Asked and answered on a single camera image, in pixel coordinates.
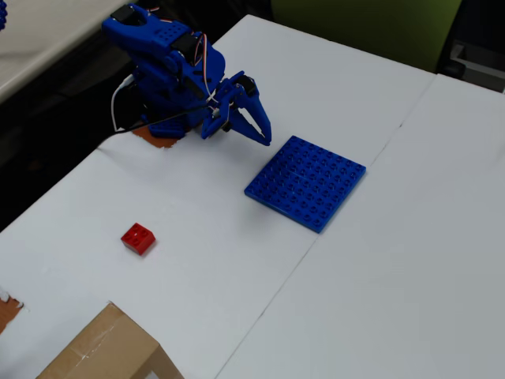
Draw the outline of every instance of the white tabletop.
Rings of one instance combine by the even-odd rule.
[[[505,377],[505,96],[437,77],[219,379]]]
[[[0,338],[0,377],[33,377],[111,300],[186,379],[214,378],[317,237],[244,188],[292,134],[369,166],[434,78],[255,17],[215,46],[228,77],[256,79],[271,147],[233,131],[103,143],[0,234],[2,287],[27,308]],[[135,222],[158,239],[143,258],[119,240]]]
[[[127,0],[7,0],[0,103],[88,38]]]

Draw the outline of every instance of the black cable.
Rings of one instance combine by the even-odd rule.
[[[183,111],[181,113],[177,113],[177,114],[174,114],[173,116],[170,116],[170,117],[167,117],[167,118],[164,118],[162,120],[158,120],[158,121],[155,121],[155,122],[149,122],[147,124],[140,124],[140,125],[137,125],[137,126],[134,126],[132,128],[129,128],[129,129],[124,129],[124,130],[118,130],[117,132],[115,132],[113,135],[116,135],[116,134],[123,134],[123,133],[128,133],[128,132],[133,132],[134,130],[137,130],[137,129],[140,129],[140,128],[143,128],[145,126],[151,126],[151,125],[156,125],[156,124],[159,124],[161,122],[165,122],[165,121],[168,121],[168,120],[171,120],[172,118],[177,118],[177,117],[181,117],[185,114],[188,114],[188,113],[193,113],[193,112],[196,112],[196,111],[200,111],[202,109],[205,109],[207,108],[207,105],[204,105],[202,107],[196,107],[196,108],[191,108],[191,109],[188,109],[187,111]]]

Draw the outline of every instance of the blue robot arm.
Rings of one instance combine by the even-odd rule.
[[[0,30],[6,28],[7,22],[7,4],[3,0],[0,0]]]
[[[133,77],[151,114],[163,119],[198,110],[150,125],[152,135],[183,137],[187,129],[203,122],[202,138],[219,129],[232,129],[270,144],[270,121],[256,83],[243,72],[223,80],[225,59],[205,34],[192,32],[178,21],[160,20],[134,4],[114,12],[102,29],[135,62]],[[240,108],[251,114],[260,132],[244,118]]]

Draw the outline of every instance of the blue object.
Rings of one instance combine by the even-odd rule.
[[[0,0],[0,30],[6,28],[7,22],[7,4],[3,0]]]
[[[245,194],[320,233],[366,171],[292,136],[245,189]]]
[[[202,108],[149,126],[152,135],[183,137],[187,129],[203,122],[202,138],[219,129],[232,129],[261,144],[270,144],[270,121],[255,81],[243,71],[223,80],[225,59],[206,42],[203,33],[193,32],[178,21],[159,19],[134,4],[112,13],[103,22],[102,30],[136,64],[133,76],[143,104],[149,114],[156,116],[145,114],[143,118],[148,122]],[[214,99],[210,99],[214,90]],[[249,124],[239,108],[251,114],[261,133]]]

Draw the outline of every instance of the red lego brick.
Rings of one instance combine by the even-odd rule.
[[[135,223],[129,231],[122,236],[121,240],[126,247],[129,247],[135,253],[142,255],[145,250],[156,240],[155,236],[145,227]]]

